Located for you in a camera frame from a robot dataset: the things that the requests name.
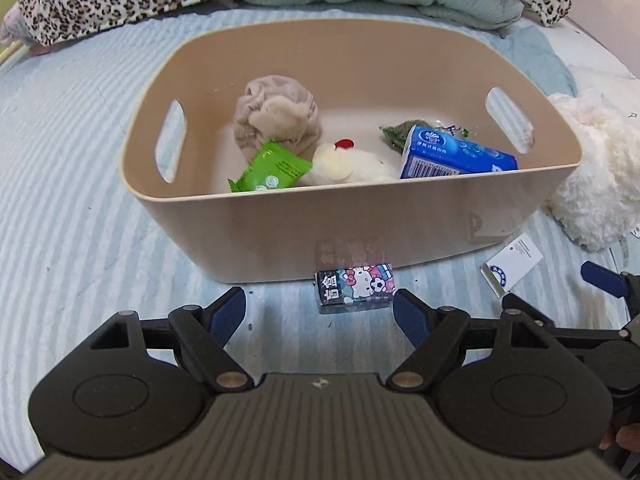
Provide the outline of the white fluffy plush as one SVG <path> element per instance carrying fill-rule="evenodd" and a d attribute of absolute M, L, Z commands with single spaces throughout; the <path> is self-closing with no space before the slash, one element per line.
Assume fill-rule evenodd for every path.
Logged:
<path fill-rule="evenodd" d="M 582 160 L 547 205 L 574 243 L 598 252 L 639 224 L 639 127 L 593 89 L 549 100 L 576 134 Z"/>

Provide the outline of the blue tissue pack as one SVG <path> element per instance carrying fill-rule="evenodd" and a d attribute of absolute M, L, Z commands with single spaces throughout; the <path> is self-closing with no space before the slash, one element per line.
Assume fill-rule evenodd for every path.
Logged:
<path fill-rule="evenodd" d="M 518 161 L 508 153 L 433 128 L 413 126 L 402 151 L 400 177 L 434 178 L 515 170 Z"/>

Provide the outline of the white card box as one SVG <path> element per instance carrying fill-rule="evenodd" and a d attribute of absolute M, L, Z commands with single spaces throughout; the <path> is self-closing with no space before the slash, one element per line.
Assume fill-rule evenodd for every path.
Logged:
<path fill-rule="evenodd" d="M 480 267 L 480 274 L 494 294 L 502 298 L 543 258 L 530 236 L 523 233 L 489 258 Z"/>

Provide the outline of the dark green snack packet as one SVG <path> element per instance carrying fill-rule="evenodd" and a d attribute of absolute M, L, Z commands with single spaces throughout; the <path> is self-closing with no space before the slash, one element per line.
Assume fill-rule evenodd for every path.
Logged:
<path fill-rule="evenodd" d="M 458 127 L 456 125 L 442 126 L 430 124 L 422 119 L 410 119 L 401 122 L 396 126 L 381 126 L 380 130 L 390 147 L 398 153 L 401 153 L 408 140 L 409 132 L 414 126 L 424 127 L 435 131 L 440 131 L 455 136 L 456 138 L 467 139 L 470 132 L 467 128 Z"/>

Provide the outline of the white plush toy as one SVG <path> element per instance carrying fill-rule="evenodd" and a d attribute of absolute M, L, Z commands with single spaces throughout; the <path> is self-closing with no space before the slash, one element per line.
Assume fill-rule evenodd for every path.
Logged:
<path fill-rule="evenodd" d="M 382 155 L 337 143 L 319 144 L 301 185 L 382 183 L 399 179 L 400 170 Z"/>

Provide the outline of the rolled beige towel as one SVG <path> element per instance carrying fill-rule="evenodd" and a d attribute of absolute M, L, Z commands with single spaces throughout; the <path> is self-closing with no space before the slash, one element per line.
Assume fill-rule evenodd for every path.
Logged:
<path fill-rule="evenodd" d="M 267 142 L 276 142 L 300 155 L 321 136 L 319 109 L 314 96 L 297 80 L 281 75 L 249 81 L 236 101 L 233 136 L 247 162 Z"/>

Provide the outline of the beige plastic storage basket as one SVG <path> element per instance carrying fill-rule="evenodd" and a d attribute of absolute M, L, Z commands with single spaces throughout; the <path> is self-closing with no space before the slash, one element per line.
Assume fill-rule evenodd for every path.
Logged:
<path fill-rule="evenodd" d="M 486 107 L 499 89 L 532 124 L 534 143 L 505 174 L 233 193 L 228 182 L 244 168 L 235 104 L 266 75 L 292 77 L 314 95 L 326 140 L 384 151 L 380 125 L 422 118 L 513 153 Z M 122 178 L 211 278 L 259 283 L 311 278 L 329 244 L 371 242 L 380 260 L 412 266 L 499 243 L 581 159 L 551 102 L 486 44 L 421 24 L 322 18 L 211 32 L 175 50 L 134 116 Z"/>

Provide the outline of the hello kitty small box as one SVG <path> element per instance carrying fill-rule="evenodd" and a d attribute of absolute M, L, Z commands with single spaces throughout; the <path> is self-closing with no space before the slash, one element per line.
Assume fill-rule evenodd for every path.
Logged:
<path fill-rule="evenodd" d="M 396 290 L 394 269 L 388 263 L 319 271 L 314 282 L 321 314 L 387 308 Z"/>

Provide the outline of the green wet wipe packet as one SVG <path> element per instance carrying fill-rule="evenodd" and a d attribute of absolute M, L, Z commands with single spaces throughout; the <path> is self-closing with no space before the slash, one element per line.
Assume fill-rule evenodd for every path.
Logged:
<path fill-rule="evenodd" d="M 238 180 L 228 180 L 232 193 L 290 188 L 311 170 L 311 162 L 276 142 L 265 143 Z"/>

